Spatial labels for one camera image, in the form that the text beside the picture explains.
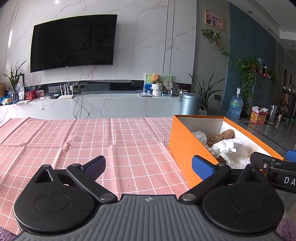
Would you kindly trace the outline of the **brown plush teddy toy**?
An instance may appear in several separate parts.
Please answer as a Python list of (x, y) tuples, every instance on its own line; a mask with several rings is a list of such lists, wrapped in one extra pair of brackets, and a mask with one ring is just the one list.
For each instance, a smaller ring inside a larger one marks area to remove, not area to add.
[(217, 142), (234, 138), (234, 135), (235, 135), (234, 130), (232, 130), (232, 129), (228, 129), (222, 133), (217, 133), (217, 134), (211, 135), (210, 137), (207, 138), (207, 145), (209, 147), (211, 147), (214, 144), (216, 144)]

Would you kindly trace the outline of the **white silver fabric pouch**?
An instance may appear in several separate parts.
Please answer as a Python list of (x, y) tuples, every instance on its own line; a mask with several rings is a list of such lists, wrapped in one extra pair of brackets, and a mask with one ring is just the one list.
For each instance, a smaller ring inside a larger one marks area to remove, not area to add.
[(197, 131), (197, 132), (192, 132), (192, 134), (205, 146), (208, 147), (207, 145), (207, 136), (205, 133), (201, 132), (201, 131)]

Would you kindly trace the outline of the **orange cardboard box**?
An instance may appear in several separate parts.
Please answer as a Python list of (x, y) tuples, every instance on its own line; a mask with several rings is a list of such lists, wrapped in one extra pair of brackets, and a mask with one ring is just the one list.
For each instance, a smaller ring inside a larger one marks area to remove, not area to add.
[(201, 131), (207, 136), (211, 136), (228, 129), (234, 130), (235, 138), (248, 147), (250, 154), (259, 152), (281, 161), (284, 160), (284, 157), (270, 146), (226, 117), (175, 115), (169, 148), (190, 188), (202, 182), (202, 179), (192, 169), (192, 158), (195, 155), (199, 155), (213, 164), (218, 163), (214, 156), (193, 135), (193, 132)]

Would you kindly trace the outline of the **orange yellow carton box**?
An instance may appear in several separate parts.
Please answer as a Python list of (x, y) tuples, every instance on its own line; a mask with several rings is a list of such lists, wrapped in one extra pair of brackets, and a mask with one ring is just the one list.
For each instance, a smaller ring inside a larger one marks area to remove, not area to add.
[(265, 123), (265, 119), (266, 119), (267, 115), (268, 115), (267, 108), (253, 106), (251, 116), (250, 116), (250, 121), (251, 121), (251, 123), (256, 124), (256, 125), (263, 125)]

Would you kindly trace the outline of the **pink checkered tablecloth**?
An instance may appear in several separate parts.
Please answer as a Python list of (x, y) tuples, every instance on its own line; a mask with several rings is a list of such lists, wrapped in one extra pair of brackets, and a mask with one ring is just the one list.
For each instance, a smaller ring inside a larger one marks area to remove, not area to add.
[(18, 233), (16, 199), (43, 164), (65, 169), (106, 159), (98, 183), (122, 194), (181, 195), (188, 184), (169, 150), (171, 118), (38, 120), (1, 124), (1, 227)]

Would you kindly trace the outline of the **grey metal trash bin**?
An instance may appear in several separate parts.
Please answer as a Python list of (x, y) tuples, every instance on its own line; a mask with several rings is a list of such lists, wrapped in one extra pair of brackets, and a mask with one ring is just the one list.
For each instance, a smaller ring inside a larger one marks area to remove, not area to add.
[(201, 97), (196, 93), (183, 92), (181, 97), (181, 115), (198, 115)]

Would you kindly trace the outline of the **white marble tv console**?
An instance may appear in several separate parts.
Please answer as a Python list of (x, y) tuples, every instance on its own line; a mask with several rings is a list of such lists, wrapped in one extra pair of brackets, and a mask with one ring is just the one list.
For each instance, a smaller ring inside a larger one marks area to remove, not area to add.
[(142, 80), (80, 81), (71, 99), (34, 99), (1, 106), (1, 123), (10, 118), (74, 120), (86, 118), (172, 117), (178, 97), (141, 97)]

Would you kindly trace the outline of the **potted long-leaf plant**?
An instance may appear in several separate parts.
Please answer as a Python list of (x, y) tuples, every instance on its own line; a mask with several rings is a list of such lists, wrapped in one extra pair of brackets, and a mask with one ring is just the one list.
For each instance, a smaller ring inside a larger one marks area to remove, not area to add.
[(191, 77), (193, 87), (195, 87), (195, 89), (193, 89), (191, 92), (197, 94), (200, 97), (201, 105), (203, 105), (205, 110), (207, 110), (210, 97), (213, 94), (222, 91), (222, 89), (214, 90), (214, 87), (217, 84), (224, 81), (225, 79), (221, 79), (216, 82), (212, 82), (212, 79), (214, 76), (214, 73), (213, 73), (206, 85), (204, 79), (202, 81), (200, 81), (194, 72), (193, 72), (193, 74), (189, 74), (189, 76)]

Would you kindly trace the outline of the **white wifi router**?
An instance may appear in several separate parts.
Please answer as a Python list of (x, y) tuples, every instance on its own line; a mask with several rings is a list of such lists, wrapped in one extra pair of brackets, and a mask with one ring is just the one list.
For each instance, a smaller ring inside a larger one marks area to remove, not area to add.
[(69, 91), (68, 84), (64, 84), (64, 87), (62, 88), (62, 85), (60, 85), (60, 96), (58, 99), (71, 99), (73, 98), (73, 93)]

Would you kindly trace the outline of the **green climbing plant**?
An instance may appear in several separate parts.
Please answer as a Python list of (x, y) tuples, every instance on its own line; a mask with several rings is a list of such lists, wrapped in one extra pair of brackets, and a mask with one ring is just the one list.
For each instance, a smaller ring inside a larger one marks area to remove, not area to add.
[(253, 93), (251, 88), (255, 83), (256, 73), (259, 69), (259, 61), (256, 57), (246, 59), (234, 60), (235, 69), (241, 71), (241, 85), (242, 85), (242, 100), (246, 108), (251, 109), (251, 102), (253, 101)]

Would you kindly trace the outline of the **small teddy bear figurine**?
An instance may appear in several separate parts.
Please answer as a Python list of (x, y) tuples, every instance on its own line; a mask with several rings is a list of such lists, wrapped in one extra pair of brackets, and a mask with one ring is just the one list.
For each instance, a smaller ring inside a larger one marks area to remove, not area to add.
[(151, 83), (152, 84), (156, 84), (159, 83), (161, 81), (160, 75), (159, 74), (153, 74), (151, 76)]

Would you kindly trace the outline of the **plant in glass vase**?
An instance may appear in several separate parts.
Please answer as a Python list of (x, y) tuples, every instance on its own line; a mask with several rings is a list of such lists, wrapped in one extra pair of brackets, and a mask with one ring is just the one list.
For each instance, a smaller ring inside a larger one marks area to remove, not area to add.
[(19, 72), (19, 69), (25, 64), (25, 62), (26, 62), (26, 60), (23, 61), (23, 63), (19, 67), (17, 67), (17, 66), (12, 67), (11, 66), (10, 75), (6, 75), (3, 73), (3, 75), (6, 76), (10, 80), (10, 83), (11, 83), (11, 87), (12, 87), (11, 100), (12, 100), (13, 104), (16, 104), (19, 101), (19, 94), (16, 90), (16, 87), (17, 87), (18, 82), (20, 80), (20, 76), (22, 75), (22, 73)]

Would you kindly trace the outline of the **hanging ivy plant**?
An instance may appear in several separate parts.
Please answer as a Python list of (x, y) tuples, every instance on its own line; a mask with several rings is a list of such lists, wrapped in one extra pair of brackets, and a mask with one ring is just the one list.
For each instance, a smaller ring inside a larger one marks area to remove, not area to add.
[(204, 36), (211, 44), (214, 44), (215, 49), (218, 49), (222, 55), (229, 57), (229, 44), (224, 42), (221, 38), (221, 32), (215, 32), (210, 29), (201, 29), (202, 36)]

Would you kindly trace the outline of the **black wall television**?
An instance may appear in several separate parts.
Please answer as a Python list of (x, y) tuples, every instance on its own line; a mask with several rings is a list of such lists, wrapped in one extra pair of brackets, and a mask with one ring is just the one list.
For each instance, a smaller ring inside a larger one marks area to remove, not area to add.
[(117, 15), (73, 16), (33, 28), (30, 71), (112, 65)]

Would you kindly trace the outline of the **framed wall picture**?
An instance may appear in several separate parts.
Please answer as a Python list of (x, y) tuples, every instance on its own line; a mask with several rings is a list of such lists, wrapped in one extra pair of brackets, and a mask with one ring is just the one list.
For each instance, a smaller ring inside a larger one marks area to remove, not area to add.
[(216, 28), (220, 31), (224, 31), (224, 18), (205, 9), (205, 24)]

